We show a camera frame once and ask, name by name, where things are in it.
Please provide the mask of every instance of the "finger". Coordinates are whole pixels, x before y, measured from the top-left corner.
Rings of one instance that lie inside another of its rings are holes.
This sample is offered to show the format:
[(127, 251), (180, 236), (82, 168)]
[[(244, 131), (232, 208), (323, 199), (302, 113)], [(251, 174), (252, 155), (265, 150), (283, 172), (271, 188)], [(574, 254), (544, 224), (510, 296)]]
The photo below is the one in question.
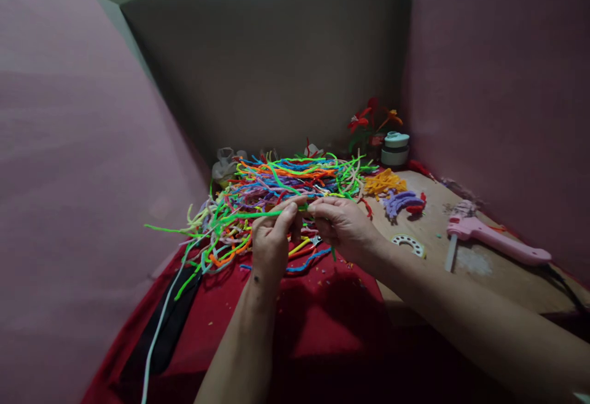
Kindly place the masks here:
[(309, 213), (316, 219), (327, 218), (333, 223), (342, 221), (342, 208), (330, 203), (312, 203), (307, 209)]
[(347, 203), (347, 199), (344, 198), (340, 198), (340, 197), (334, 197), (334, 196), (324, 196), (322, 198), (318, 198), (317, 200), (315, 200), (314, 202), (312, 202), (310, 204), (310, 206), (312, 205), (320, 205), (320, 204), (332, 204), (332, 205), (336, 205), (336, 206), (341, 206), (341, 205), (345, 205)]
[(289, 228), (293, 224), (295, 217), (297, 216), (297, 204), (294, 202), (287, 205), (281, 214), (277, 217), (275, 226), (272, 228), (272, 234), (278, 234), (280, 236), (287, 236)]
[[(301, 205), (304, 205), (306, 202), (307, 202), (307, 196), (305, 196), (305, 195), (292, 197), (286, 201), (283, 201), (281, 204), (277, 204), (276, 206), (274, 206), (272, 209), (270, 209), (270, 212), (276, 212), (278, 210), (283, 210), (290, 203), (295, 203), (297, 206), (301, 206)], [(254, 223), (252, 224), (252, 230), (253, 231), (257, 230), (261, 226), (271, 228), (275, 224), (275, 221), (277, 220), (277, 218), (278, 217), (276, 217), (276, 216), (261, 216), (260, 218), (257, 218), (256, 221), (254, 221)]]
[(295, 219), (289, 230), (291, 231), (291, 242), (298, 244), (301, 241), (301, 228), (303, 227), (303, 215), (301, 212), (295, 214)]
[(289, 198), (288, 200), (283, 201), (281, 204), (274, 206), (272, 209), (270, 209), (270, 211), (276, 212), (277, 210), (283, 210), (285, 207), (287, 207), (292, 202), (294, 202), (297, 206), (302, 206), (307, 202), (307, 196), (300, 195), (300, 196)]
[(334, 230), (332, 224), (328, 220), (324, 218), (318, 218), (316, 224), (318, 226), (318, 232), (320, 233), (320, 237), (324, 243), (333, 246), (338, 246), (340, 244), (338, 235), (336, 234), (336, 231)]
[(325, 218), (318, 218), (315, 222), (318, 232), (323, 240), (326, 238), (335, 238), (337, 236), (336, 231), (332, 227), (332, 224)]

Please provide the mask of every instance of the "left hand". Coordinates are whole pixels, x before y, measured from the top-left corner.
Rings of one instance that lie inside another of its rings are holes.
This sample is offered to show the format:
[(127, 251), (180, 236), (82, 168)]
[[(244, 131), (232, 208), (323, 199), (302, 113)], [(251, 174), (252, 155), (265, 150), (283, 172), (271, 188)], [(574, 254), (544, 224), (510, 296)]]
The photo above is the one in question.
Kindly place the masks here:
[(301, 240), (303, 216), (298, 208), (306, 201), (306, 196), (289, 198), (271, 210), (282, 210), (280, 215), (262, 216), (252, 224), (251, 279), (255, 284), (265, 288), (278, 288), (289, 261), (287, 234), (291, 232), (291, 241), (294, 243)]

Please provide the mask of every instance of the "glue gun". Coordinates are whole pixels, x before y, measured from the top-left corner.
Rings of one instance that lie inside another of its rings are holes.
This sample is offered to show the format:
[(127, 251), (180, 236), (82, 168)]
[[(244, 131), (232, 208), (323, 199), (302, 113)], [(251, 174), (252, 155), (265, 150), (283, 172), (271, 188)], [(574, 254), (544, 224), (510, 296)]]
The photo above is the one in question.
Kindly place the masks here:
[(467, 200), (461, 201), (453, 209), (447, 225), (447, 233), (451, 236), (445, 264), (447, 271), (452, 269), (457, 238), (463, 241), (476, 238), (527, 266), (541, 266), (551, 261), (551, 255), (545, 250), (529, 247), (492, 230), (475, 216), (475, 211), (473, 203)]

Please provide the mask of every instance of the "pile of pipe cleaners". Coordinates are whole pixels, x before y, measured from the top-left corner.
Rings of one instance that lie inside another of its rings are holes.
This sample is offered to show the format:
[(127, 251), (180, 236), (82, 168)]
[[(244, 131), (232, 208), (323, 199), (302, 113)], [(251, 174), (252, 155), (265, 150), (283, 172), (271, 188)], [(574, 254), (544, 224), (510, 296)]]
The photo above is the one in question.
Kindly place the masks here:
[[(237, 259), (251, 251), (252, 222), (260, 216), (275, 216), (280, 212), (268, 212), (270, 208), (293, 196), (306, 195), (309, 199), (323, 196), (337, 196), (354, 199), (360, 198), (364, 186), (363, 174), (374, 173), (378, 166), (361, 165), (364, 156), (352, 160), (338, 159), (327, 153), (319, 158), (287, 158), (272, 161), (272, 154), (260, 156), (260, 159), (239, 159), (235, 179), (203, 203), (195, 215), (192, 206), (187, 213), (188, 227), (180, 230), (158, 228), (146, 224), (151, 229), (175, 232), (188, 236), (183, 258), (183, 267), (190, 264), (194, 273), (178, 292), (199, 273), (215, 274), (225, 270)], [(305, 219), (302, 234), (305, 236), (318, 233), (313, 220)], [(188, 258), (191, 250), (196, 255)], [(300, 267), (289, 267), (288, 272), (302, 273), (315, 259), (330, 252), (330, 248), (317, 251), (311, 246), (306, 251), (293, 249), (289, 259), (295, 259), (306, 253), (313, 254)]]
[(406, 182), (389, 168), (377, 176), (367, 178), (364, 190), (379, 199), (391, 220), (394, 220), (398, 212), (404, 208), (412, 215), (422, 215), (426, 207), (424, 192), (417, 197), (416, 193), (407, 190)]

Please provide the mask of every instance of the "table surface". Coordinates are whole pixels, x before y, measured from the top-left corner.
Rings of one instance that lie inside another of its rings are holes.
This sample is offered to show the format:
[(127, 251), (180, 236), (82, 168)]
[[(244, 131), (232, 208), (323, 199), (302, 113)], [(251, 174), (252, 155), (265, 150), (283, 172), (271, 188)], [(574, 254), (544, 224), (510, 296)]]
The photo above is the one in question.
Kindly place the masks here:
[[(368, 197), (367, 200), (373, 210), (373, 224), (388, 239), (397, 234), (414, 237), (425, 247), (426, 260), (430, 264), (444, 267), (449, 248), (446, 227), (453, 206), (461, 201), (461, 198), (441, 183), (436, 183), (419, 173), (402, 171), (396, 174), (406, 180), (408, 190), (414, 191), (418, 196), (421, 192), (426, 194), (425, 215), (411, 221), (408, 219), (410, 214), (402, 210), (396, 219), (397, 224), (394, 225), (385, 216), (383, 205), (379, 204), (375, 198)], [(481, 212), (478, 212), (477, 216), (485, 224), (499, 226)], [(503, 234), (517, 239), (510, 233)], [(584, 304), (590, 304), (590, 293), (558, 268), (554, 268), (565, 278), (580, 300)], [(575, 311), (569, 297), (545, 278), (537, 275), (534, 269), (515, 263), (477, 240), (457, 242), (453, 272), (458, 276), (471, 278), (499, 295), (539, 314), (563, 314)], [(424, 322), (389, 288), (379, 282), (378, 284), (394, 326)]]

